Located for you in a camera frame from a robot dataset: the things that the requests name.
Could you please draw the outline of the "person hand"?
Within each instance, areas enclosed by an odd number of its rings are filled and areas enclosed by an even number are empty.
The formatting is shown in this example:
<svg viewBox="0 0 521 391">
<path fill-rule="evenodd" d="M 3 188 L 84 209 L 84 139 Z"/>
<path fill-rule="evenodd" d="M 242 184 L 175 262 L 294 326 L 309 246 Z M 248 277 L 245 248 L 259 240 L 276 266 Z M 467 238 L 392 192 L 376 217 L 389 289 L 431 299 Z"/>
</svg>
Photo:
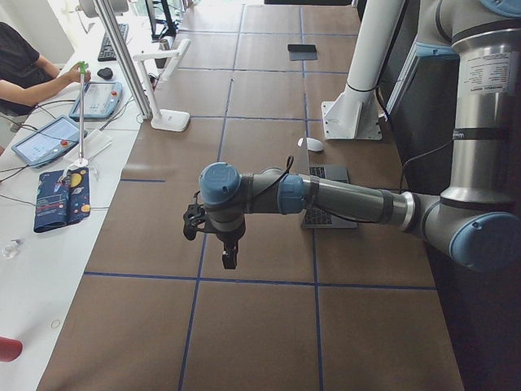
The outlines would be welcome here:
<svg viewBox="0 0 521 391">
<path fill-rule="evenodd" d="M 69 83 L 80 82 L 83 76 L 84 73 L 81 71 L 80 64 L 75 64 L 63 75 L 64 79 Z"/>
</svg>

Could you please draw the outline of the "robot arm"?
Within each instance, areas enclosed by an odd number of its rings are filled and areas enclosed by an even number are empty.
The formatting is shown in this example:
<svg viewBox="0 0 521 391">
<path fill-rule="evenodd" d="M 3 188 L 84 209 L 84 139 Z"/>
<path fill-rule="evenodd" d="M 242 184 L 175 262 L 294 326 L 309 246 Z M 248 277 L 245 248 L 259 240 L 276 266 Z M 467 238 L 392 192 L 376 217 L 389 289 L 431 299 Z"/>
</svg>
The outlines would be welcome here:
<svg viewBox="0 0 521 391">
<path fill-rule="evenodd" d="M 241 174 L 218 162 L 199 176 L 184 214 L 184 235 L 213 233 L 224 267 L 237 265 L 249 213 L 318 208 L 344 218 L 391 224 L 421 236 L 471 270 L 496 270 L 520 258 L 520 220 L 504 188 L 506 153 L 520 95 L 517 1 L 423 1 L 418 52 L 459 58 L 449 186 L 438 196 L 370 189 L 288 169 Z"/>
</svg>

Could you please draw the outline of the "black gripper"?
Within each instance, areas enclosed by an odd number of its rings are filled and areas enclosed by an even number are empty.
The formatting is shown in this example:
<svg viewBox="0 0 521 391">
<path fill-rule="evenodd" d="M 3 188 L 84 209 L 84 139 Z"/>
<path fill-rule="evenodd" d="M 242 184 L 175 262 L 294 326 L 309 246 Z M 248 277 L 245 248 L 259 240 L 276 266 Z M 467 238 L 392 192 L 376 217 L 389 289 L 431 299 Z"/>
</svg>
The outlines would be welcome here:
<svg viewBox="0 0 521 391">
<path fill-rule="evenodd" d="M 237 267 L 237 249 L 239 248 L 239 240 L 244 236 L 246 231 L 245 225 L 233 229 L 232 231 L 224 231 L 214 228 L 214 234 L 223 243 L 222 263 L 226 270 L 234 270 Z"/>
</svg>

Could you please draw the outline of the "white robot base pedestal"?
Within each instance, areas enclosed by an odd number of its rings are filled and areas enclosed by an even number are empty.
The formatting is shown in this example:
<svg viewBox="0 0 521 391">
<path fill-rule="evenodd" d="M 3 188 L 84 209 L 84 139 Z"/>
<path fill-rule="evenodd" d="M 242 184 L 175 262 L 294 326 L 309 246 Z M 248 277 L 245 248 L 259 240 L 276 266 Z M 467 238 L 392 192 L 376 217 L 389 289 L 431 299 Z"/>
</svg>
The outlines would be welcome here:
<svg viewBox="0 0 521 391">
<path fill-rule="evenodd" d="M 366 2 L 344 92 L 321 103 L 325 138 L 382 138 L 375 90 L 404 5 L 404 0 Z"/>
</svg>

